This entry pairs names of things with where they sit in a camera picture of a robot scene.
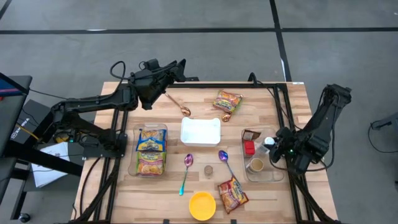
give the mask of white paper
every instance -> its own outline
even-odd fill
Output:
[[[66,161],[69,160],[68,155],[68,143],[67,142],[62,142],[53,146],[45,147],[41,149],[40,151],[51,154],[53,156],[61,157],[61,159],[65,159]],[[57,170],[51,170],[49,168],[37,165],[37,164],[32,164],[32,170],[33,170],[33,176],[35,178],[35,184],[36,187],[43,187],[61,177],[64,175],[67,175],[64,172],[60,172]]]

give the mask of gray floor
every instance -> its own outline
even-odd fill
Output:
[[[278,0],[282,27],[397,27],[398,2]],[[12,0],[0,30],[133,29],[164,27],[272,27],[268,1]],[[353,89],[353,101],[336,125],[336,159],[328,171],[336,209],[346,223],[396,223],[398,154],[380,154],[368,143],[369,123],[398,111],[398,33],[289,33],[284,42],[293,81],[305,82],[312,109],[322,88],[337,83]],[[136,71],[142,60],[161,64],[187,59],[187,75],[200,80],[240,81],[250,72],[283,81],[274,33],[0,35],[0,71],[32,75],[32,88],[62,96],[100,93],[111,64]],[[57,100],[31,94],[52,105]],[[93,114],[85,118],[93,119]],[[388,127],[372,133],[378,148],[396,150]],[[1,223],[17,193],[12,180],[0,206]],[[69,189],[29,193],[24,212],[31,223],[65,222],[78,180]]]

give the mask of yellow plastic bowl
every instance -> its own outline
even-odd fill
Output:
[[[199,221],[209,220],[216,212],[216,200],[208,192],[197,192],[189,200],[189,211]]]

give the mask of clear plastic container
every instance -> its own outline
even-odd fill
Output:
[[[242,156],[243,164],[244,164],[243,169],[245,170],[244,173],[245,173],[246,180],[251,181],[251,182],[281,181],[285,177],[285,171],[276,169],[275,167],[273,167],[270,164],[269,150],[263,146],[265,138],[266,137],[274,137],[275,131],[271,128],[246,128],[242,131],[242,138],[243,138],[243,133],[245,130],[261,133],[261,135],[258,138],[253,139],[254,147],[256,148],[256,152],[254,153],[254,155],[252,157]],[[243,140],[241,141],[241,149],[242,149],[242,155],[244,155]],[[247,167],[250,166],[250,162],[254,158],[260,159],[262,161],[262,163],[264,164],[264,167],[259,172],[250,172],[249,169],[247,169]],[[280,164],[280,162],[277,163],[277,166],[285,167],[284,165]]]
[[[167,165],[167,126],[164,124],[156,124],[156,123],[146,123],[146,124],[137,124],[135,125],[133,131],[134,131],[134,140],[133,140],[133,145],[132,145],[132,153],[131,153],[131,162],[130,162],[130,166],[128,169],[128,172],[131,176],[140,176],[137,175],[137,152],[136,152],[136,148],[137,148],[137,143],[138,143],[138,139],[139,139],[139,135],[141,133],[141,130],[145,130],[145,131],[149,131],[149,130],[161,130],[161,129],[165,129],[166,130],[166,147],[165,147],[165,152],[166,152],[166,161],[165,161],[165,166]],[[156,178],[156,177],[160,177],[165,173],[165,167],[164,167],[164,171],[162,174],[157,175],[157,176],[140,176],[140,177],[149,177],[149,178]]]

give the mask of white container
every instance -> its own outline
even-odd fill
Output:
[[[221,121],[214,119],[183,118],[181,142],[186,146],[214,147],[221,140]]]

